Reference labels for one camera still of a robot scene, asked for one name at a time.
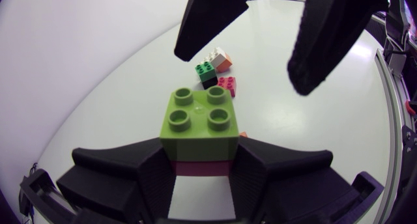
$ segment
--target red duplo brick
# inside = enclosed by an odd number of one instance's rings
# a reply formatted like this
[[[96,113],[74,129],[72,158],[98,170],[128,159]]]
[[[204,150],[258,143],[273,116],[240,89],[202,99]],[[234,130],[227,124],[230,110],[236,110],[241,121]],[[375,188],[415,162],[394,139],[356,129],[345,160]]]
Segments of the red duplo brick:
[[[171,161],[178,176],[229,176],[233,160],[228,161]]]
[[[230,91],[232,97],[236,95],[236,78],[234,77],[221,77],[217,82],[218,86]]]

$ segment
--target dark green duplo brick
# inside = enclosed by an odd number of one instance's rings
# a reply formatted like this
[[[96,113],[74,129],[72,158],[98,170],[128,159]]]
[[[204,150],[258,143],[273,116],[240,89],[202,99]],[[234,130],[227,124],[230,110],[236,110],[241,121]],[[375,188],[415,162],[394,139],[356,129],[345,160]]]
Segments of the dark green duplo brick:
[[[201,82],[216,77],[216,71],[214,70],[214,67],[210,64],[210,62],[204,62],[203,64],[197,65],[195,67],[195,71],[200,77]]]
[[[231,96],[222,87],[171,94],[160,134],[170,160],[233,160],[238,137]]]

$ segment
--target round table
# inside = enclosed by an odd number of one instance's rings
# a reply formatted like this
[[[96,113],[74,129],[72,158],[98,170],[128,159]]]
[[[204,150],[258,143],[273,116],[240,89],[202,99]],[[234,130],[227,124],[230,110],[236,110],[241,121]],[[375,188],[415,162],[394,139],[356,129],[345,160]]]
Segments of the round table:
[[[375,52],[364,31],[338,67],[309,96],[298,95],[287,74],[303,3],[248,1],[249,9],[189,63],[174,56],[179,26],[131,56],[80,103],[53,136],[39,166],[56,181],[71,166],[74,148],[113,148],[158,137],[169,95],[203,89],[194,66],[219,46],[233,61],[239,130],[295,150],[330,150],[332,168],[348,183],[367,171],[386,184],[390,125]],[[381,197],[360,220],[371,223]],[[169,217],[234,218],[227,177],[178,176]],[[44,220],[36,215],[36,223]]]

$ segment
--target cable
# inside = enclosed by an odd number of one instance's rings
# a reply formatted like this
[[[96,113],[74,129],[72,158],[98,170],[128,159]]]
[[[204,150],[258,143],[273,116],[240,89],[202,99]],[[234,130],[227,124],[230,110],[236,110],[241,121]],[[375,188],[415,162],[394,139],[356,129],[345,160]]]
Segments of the cable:
[[[29,171],[29,176],[33,175],[33,173],[38,169],[38,163],[34,163],[32,165],[31,170]],[[33,205],[31,205],[29,210],[30,219],[28,219],[24,224],[26,224],[29,220],[31,221],[31,224],[35,224],[33,221],[33,215],[35,214],[35,210],[33,209]]]
[[[31,170],[29,171],[29,176],[32,175],[38,169],[38,163],[32,165]]]

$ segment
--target white wall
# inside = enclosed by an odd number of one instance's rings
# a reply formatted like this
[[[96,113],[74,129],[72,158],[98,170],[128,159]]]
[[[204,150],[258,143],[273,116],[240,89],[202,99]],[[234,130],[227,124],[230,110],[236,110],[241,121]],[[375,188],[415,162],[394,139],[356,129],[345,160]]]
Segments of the white wall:
[[[2,0],[0,189],[16,214],[23,175],[67,116],[124,60],[178,24],[186,2]]]

